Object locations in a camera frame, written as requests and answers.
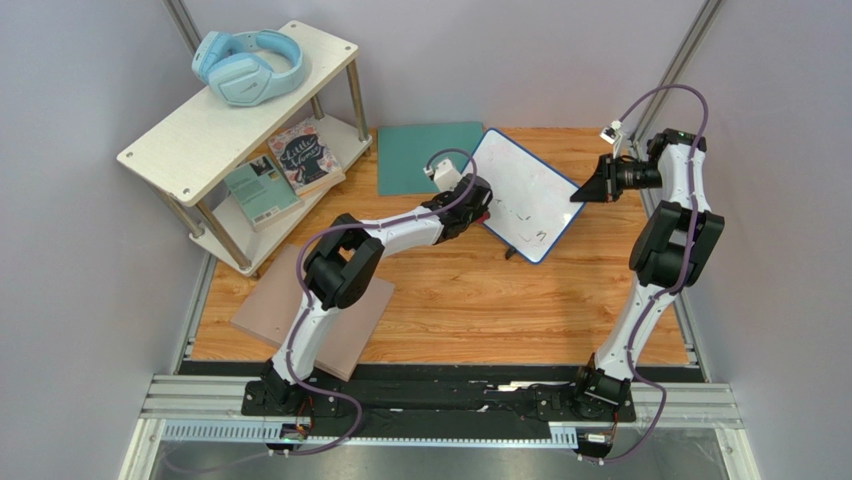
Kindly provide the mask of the blue framed whiteboard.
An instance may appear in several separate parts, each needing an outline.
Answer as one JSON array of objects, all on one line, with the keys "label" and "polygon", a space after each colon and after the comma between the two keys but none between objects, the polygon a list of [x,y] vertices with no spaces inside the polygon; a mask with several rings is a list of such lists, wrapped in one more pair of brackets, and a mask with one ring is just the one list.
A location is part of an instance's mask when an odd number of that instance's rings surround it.
[{"label": "blue framed whiteboard", "polygon": [[490,128],[472,156],[493,199],[484,226],[518,255],[541,263],[585,207],[579,186],[498,129]]}]

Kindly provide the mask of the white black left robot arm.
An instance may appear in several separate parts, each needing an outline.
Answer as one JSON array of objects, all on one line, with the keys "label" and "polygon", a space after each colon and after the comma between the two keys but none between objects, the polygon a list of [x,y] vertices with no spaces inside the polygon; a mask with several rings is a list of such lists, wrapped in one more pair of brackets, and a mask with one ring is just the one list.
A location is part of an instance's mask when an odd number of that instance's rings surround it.
[{"label": "white black left robot arm", "polygon": [[302,290],[298,314],[259,379],[247,383],[242,414],[294,415],[309,397],[352,402],[347,394],[308,382],[333,324],[362,298],[382,259],[458,237],[487,217],[492,198],[490,184],[469,173],[452,189],[405,214],[373,221],[343,214],[314,235],[297,257]]}]

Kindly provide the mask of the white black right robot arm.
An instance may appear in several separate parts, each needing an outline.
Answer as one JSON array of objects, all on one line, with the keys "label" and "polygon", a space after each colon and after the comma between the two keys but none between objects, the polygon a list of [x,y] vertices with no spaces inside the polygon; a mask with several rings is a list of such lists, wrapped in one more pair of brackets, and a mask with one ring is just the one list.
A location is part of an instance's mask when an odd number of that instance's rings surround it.
[{"label": "white black right robot arm", "polygon": [[629,257],[634,274],[627,302],[604,344],[577,375],[571,405],[588,419],[608,419],[625,406],[636,363],[665,309],[693,285],[724,226],[703,189],[706,140],[666,129],[647,143],[644,161],[600,156],[593,175],[575,192],[574,203],[608,203],[626,190],[661,189],[662,199]]}]

